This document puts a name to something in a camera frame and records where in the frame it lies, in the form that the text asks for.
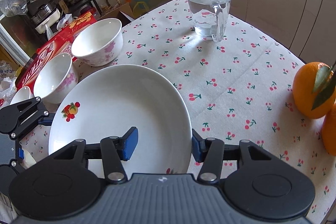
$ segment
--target dining table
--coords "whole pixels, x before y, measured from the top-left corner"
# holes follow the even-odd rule
[[[80,80],[119,64],[159,72],[179,91],[192,127],[203,138],[226,144],[251,140],[309,177],[315,200],[307,218],[313,224],[325,219],[336,196],[336,160],[323,146],[323,118],[309,119],[295,106],[293,79],[304,65],[298,57],[232,15],[222,41],[197,35],[187,0],[150,11],[123,27],[122,35],[122,51],[111,63],[91,67],[80,59],[74,62]],[[21,140],[36,161],[48,155],[49,133],[50,127],[37,126]],[[188,172],[197,176],[201,167],[191,157]],[[235,170],[235,162],[224,161],[221,177]]]

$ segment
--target red box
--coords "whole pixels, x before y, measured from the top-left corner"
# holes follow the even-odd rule
[[[36,51],[38,56],[24,72],[23,76],[17,83],[16,88],[19,90],[23,86],[29,86],[31,90],[34,90],[35,80],[46,63],[55,55],[62,52],[68,52],[71,54],[71,45],[75,38],[81,31],[95,22],[97,21],[93,15],[90,12],[87,12],[46,42],[46,44]]]

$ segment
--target water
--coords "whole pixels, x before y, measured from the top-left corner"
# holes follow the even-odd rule
[[[230,10],[230,0],[188,0],[195,32],[202,37],[212,37],[217,33],[215,10],[212,3],[218,2],[224,14],[224,31]]]

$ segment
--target white plate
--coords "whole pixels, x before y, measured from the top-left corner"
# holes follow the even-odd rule
[[[187,172],[192,129],[185,103],[165,77],[137,65],[104,68],[70,91],[51,126],[49,155],[75,139],[99,143],[132,126],[138,128],[139,141],[132,158],[122,162],[128,178],[132,173]],[[89,160],[89,169],[104,177],[101,160]]]

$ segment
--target white bowl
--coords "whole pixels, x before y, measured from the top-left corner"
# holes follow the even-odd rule
[[[192,128],[177,89],[161,74],[137,65],[116,65],[83,79],[63,100],[52,122],[49,155],[75,139],[100,143],[139,131],[138,144],[122,165],[133,173],[185,173]],[[89,170],[103,178],[101,160],[89,160]]]
[[[14,95],[10,105],[33,98],[34,95],[28,86],[23,86]]]
[[[34,95],[59,104],[77,85],[78,73],[71,55],[64,52],[53,57],[40,71],[34,84]]]
[[[115,59],[122,46],[121,21],[106,18],[82,31],[72,43],[71,52],[90,66],[99,67]]]

